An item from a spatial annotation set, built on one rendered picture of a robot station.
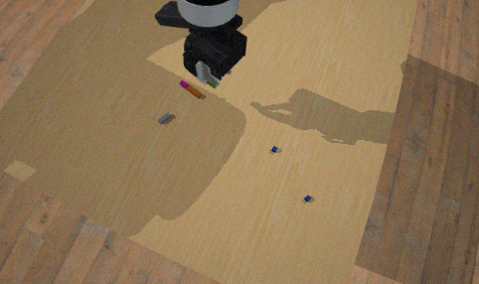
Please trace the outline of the orange rod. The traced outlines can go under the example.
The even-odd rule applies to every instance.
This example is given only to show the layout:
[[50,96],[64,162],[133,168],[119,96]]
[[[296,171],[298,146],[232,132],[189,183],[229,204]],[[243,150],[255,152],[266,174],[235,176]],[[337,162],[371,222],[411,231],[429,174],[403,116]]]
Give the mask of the orange rod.
[[200,98],[202,95],[196,91],[194,88],[192,88],[190,85],[188,85],[187,90],[190,91],[192,94],[194,94],[196,97]]

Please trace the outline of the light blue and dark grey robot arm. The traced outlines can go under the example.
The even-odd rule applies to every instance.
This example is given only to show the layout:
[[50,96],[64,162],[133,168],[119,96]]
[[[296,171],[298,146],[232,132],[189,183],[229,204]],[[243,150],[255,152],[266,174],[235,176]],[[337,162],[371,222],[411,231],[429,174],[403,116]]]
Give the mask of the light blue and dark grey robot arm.
[[165,4],[154,17],[161,26],[194,30],[198,29],[192,27],[191,24],[199,27],[216,27],[228,22],[235,16],[239,9],[239,1],[240,0],[170,1]]

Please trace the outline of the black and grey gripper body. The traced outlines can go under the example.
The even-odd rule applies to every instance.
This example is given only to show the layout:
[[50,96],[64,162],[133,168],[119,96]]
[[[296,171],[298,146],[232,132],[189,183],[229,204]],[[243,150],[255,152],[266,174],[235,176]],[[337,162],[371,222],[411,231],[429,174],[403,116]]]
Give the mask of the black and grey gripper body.
[[210,68],[211,75],[222,80],[222,76],[245,56],[247,36],[237,30],[235,34],[235,29],[241,24],[242,17],[238,14],[216,27],[199,27],[191,24],[198,30],[189,29],[190,34],[186,37],[184,51],[190,49],[191,57],[200,59]]

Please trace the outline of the grey rod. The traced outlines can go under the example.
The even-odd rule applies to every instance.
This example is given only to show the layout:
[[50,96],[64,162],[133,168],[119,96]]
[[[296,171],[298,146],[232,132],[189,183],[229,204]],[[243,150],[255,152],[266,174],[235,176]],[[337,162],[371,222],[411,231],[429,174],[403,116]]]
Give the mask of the grey rod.
[[166,120],[168,120],[169,118],[171,117],[171,115],[169,114],[169,112],[167,112],[165,115],[163,115],[162,117],[160,117],[158,119],[159,123],[162,124],[164,123]]

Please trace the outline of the magenta rod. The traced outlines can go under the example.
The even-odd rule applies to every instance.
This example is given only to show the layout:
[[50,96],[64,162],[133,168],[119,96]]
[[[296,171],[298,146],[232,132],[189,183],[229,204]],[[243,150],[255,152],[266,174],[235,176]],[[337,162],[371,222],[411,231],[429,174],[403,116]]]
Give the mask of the magenta rod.
[[188,86],[188,84],[185,83],[183,80],[180,82],[180,85],[183,86],[185,89],[187,89],[186,87]]

